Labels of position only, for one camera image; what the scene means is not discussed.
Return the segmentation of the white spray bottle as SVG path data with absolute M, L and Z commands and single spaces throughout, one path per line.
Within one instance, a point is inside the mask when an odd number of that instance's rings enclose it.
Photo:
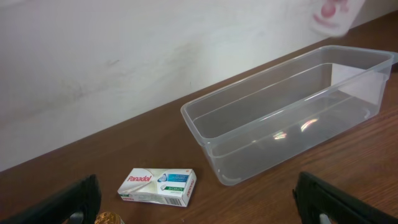
M 320 0 L 310 13 L 310 27 L 329 37 L 344 36 L 365 0 Z

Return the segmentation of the gold-lidded small jar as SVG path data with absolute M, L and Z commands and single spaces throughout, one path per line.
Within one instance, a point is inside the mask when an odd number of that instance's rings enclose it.
M 125 224 L 125 223 L 117 213 L 103 212 L 96 217 L 95 224 Z

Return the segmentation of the white Panadol medicine box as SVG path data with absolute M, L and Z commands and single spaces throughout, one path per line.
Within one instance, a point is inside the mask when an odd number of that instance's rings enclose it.
M 118 194 L 124 201 L 187 207 L 196 182 L 193 169 L 134 168 Z

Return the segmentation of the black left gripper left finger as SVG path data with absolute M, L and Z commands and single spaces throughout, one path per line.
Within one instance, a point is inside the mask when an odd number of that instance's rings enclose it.
M 100 186 L 92 174 L 1 223 L 94 224 L 100 206 Z

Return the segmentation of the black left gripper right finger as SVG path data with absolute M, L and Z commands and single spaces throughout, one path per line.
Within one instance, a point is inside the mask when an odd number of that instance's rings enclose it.
M 302 223 L 397 224 L 397 218 L 345 193 L 309 172 L 301 172 L 293 197 Z

